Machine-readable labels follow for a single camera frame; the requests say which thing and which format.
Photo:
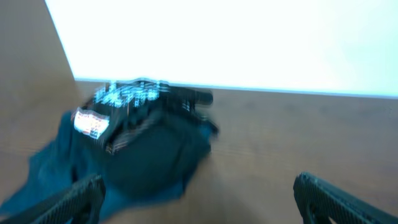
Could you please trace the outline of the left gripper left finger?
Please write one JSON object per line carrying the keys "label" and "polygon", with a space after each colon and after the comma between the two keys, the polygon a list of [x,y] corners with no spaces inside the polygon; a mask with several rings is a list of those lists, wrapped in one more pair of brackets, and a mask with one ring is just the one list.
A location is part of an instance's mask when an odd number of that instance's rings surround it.
{"label": "left gripper left finger", "polygon": [[105,195],[102,176],[89,175],[1,224],[97,224]]}

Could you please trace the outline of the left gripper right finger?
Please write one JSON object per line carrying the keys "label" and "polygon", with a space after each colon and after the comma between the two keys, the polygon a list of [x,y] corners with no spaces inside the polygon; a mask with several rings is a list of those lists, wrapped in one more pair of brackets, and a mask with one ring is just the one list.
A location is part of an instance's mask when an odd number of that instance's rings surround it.
{"label": "left gripper right finger", "polygon": [[296,176],[293,190],[304,224],[397,223],[397,217],[373,207],[309,172],[302,172]]}

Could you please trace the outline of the black orange-patterned jersey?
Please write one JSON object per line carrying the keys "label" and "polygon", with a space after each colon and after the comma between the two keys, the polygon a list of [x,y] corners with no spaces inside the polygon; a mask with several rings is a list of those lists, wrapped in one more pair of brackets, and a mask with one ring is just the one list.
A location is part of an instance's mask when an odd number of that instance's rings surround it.
{"label": "black orange-patterned jersey", "polygon": [[166,113],[177,114],[195,126],[208,128],[210,134],[218,134],[217,125],[195,108],[212,102],[210,91],[172,86],[160,80],[112,81],[99,87],[75,110],[72,123],[76,131],[114,155]]}

